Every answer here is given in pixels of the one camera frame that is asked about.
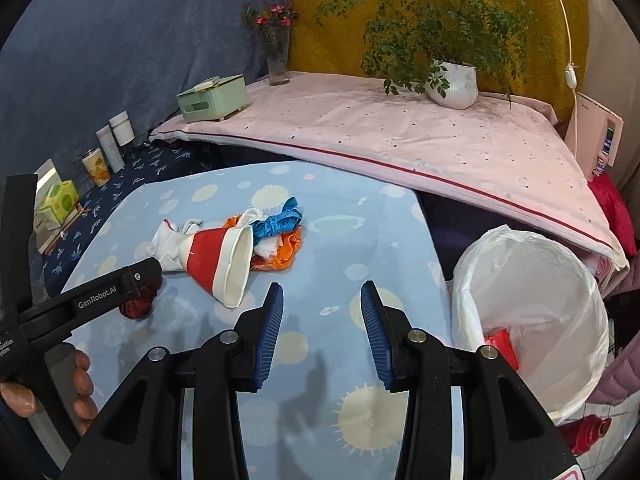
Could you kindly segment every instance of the beige curtain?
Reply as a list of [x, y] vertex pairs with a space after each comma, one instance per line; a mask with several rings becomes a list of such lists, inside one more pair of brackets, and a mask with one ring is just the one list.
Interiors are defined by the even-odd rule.
[[611, 0], [588, 0], [589, 49], [580, 91], [625, 121], [607, 173], [622, 190], [640, 237], [640, 44]]

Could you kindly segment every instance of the polka dot tablecloth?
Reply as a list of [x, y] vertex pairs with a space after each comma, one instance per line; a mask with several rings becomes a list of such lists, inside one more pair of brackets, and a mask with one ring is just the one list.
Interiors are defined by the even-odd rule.
[[[270, 378], [258, 394], [239, 395], [252, 480], [394, 478], [406, 394], [389, 394], [376, 376], [359, 291], [372, 279], [385, 304], [450, 344], [446, 284], [416, 196], [410, 190], [306, 162], [254, 164], [147, 184], [104, 223], [71, 275], [79, 285], [146, 257], [164, 218], [221, 226], [249, 206], [279, 212], [295, 196], [302, 246], [282, 272], [252, 272], [241, 306], [229, 310], [185, 273], [165, 275], [152, 315], [115, 310], [71, 338], [92, 360], [101, 408], [153, 346], [171, 352], [202, 345], [260, 306], [269, 285], [284, 289], [285, 309]], [[462, 412], [453, 398], [452, 478], [462, 478]], [[182, 477], [191, 464], [192, 392], [186, 396]]]

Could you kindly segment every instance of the trash can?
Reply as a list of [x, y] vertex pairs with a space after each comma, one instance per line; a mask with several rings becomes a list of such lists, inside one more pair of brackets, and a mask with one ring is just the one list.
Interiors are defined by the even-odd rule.
[[507, 329], [519, 375], [555, 423], [586, 401], [609, 349], [607, 314], [587, 268], [562, 244], [506, 225], [458, 261], [451, 328], [454, 345], [470, 351]]

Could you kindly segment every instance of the blue curtain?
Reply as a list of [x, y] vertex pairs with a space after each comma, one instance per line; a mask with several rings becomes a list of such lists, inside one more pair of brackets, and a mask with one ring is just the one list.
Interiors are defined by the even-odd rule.
[[127, 110], [144, 137], [203, 79], [255, 80], [264, 58], [240, 22], [248, 1], [33, 0], [0, 50], [0, 181], [52, 158], [86, 189], [80, 159], [109, 118]]

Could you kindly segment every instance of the silver bolt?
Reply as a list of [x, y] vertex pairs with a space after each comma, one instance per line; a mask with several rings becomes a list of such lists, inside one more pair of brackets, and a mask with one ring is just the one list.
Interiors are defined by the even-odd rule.
[[423, 330], [409, 330], [409, 333], [406, 336], [409, 338], [409, 341], [414, 343], [424, 343], [427, 341], [427, 333]]
[[147, 355], [150, 361], [157, 363], [158, 361], [162, 361], [162, 359], [164, 359], [166, 351], [164, 350], [164, 348], [160, 348], [159, 346], [157, 346], [149, 350], [149, 353]]
[[495, 346], [484, 345], [480, 347], [480, 355], [485, 359], [495, 359], [498, 357], [498, 351]]
[[226, 332], [220, 334], [220, 342], [224, 343], [225, 345], [231, 345], [232, 343], [238, 341], [238, 339], [240, 339], [240, 336], [233, 330], [227, 330]]

